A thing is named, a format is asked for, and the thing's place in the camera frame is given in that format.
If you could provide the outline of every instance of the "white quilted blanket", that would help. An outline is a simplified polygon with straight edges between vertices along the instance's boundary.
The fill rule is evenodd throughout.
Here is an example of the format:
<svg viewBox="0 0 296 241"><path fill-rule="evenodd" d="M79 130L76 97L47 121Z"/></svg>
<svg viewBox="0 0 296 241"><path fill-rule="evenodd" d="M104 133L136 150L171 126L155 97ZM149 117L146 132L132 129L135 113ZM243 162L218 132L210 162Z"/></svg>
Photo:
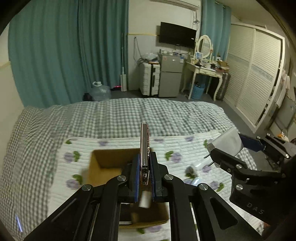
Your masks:
<svg viewBox="0 0 296 241"><path fill-rule="evenodd" d="M186 179L185 169L193 162L203 161L208 154L204 146L205 140L210 142L220 133L216 130L190 136L153 137L150 146L156 152L159 163L168 167L169 173ZM64 141L57 151L58 167L50 189L48 216L73 195L84 184L89 165L90 155L95 149L138 148L140 138L91 139L72 137ZM229 202L231 191L231 175L215 165L203 167L198 171L202 182L209 184L226 200L253 228L258 229L262 223ZM163 225L144 229L145 234L136 230L119 231L118 240L164 240L170 239L169 222Z"/></svg>

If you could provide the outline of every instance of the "white wardrobe door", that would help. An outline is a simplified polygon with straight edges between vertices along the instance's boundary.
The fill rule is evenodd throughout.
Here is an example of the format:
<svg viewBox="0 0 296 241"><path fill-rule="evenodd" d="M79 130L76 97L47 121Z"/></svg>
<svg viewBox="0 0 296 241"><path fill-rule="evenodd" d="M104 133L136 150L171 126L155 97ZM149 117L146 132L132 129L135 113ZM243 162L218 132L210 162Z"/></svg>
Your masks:
<svg viewBox="0 0 296 241"><path fill-rule="evenodd" d="M253 28L231 25L227 62L231 78L225 98L236 105L247 76L253 46Z"/></svg>
<svg viewBox="0 0 296 241"><path fill-rule="evenodd" d="M237 108L257 124L271 94L279 68L281 41L256 30L254 56L250 74Z"/></svg>

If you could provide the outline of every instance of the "wall-mounted tv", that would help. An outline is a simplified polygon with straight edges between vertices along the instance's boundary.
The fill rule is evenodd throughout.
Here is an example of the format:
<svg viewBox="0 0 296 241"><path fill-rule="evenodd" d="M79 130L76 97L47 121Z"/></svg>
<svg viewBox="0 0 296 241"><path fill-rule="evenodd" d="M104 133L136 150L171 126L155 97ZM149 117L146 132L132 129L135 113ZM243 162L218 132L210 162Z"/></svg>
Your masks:
<svg viewBox="0 0 296 241"><path fill-rule="evenodd" d="M161 22L159 42L194 48L196 30L180 25Z"/></svg>

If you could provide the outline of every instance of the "cardboard box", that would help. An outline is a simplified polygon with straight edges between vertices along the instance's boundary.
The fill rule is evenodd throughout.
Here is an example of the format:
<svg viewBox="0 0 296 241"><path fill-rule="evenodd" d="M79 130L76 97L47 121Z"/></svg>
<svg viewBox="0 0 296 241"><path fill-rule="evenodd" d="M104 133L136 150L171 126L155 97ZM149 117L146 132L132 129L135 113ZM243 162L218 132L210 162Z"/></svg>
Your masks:
<svg viewBox="0 0 296 241"><path fill-rule="evenodd" d="M229 70L229 65L224 61L219 61L218 65L219 65L220 69L222 69L222 70L226 70L226 71Z"/></svg>
<svg viewBox="0 0 296 241"><path fill-rule="evenodd" d="M91 154L86 183L94 187L106 184L111 178L120 175L124 167L131 163L139 152L139 148L94 150ZM120 225L120 228L147 228L168 221L169 217L165 203L151 202L150 208L139 207L142 191L151 192L151 184L139 186L138 202L131 204L130 208L133 224Z"/></svg>

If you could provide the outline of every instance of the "sliding wardrobe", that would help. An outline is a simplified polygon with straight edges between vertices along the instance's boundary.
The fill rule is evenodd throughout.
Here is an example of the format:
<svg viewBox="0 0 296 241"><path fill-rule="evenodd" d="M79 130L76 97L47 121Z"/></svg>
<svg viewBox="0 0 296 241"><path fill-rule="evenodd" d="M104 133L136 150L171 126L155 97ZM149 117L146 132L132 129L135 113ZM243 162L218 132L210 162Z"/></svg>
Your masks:
<svg viewBox="0 0 296 241"><path fill-rule="evenodd" d="M284 64L284 37L248 24L232 24L227 62L228 103L255 133L275 101Z"/></svg>

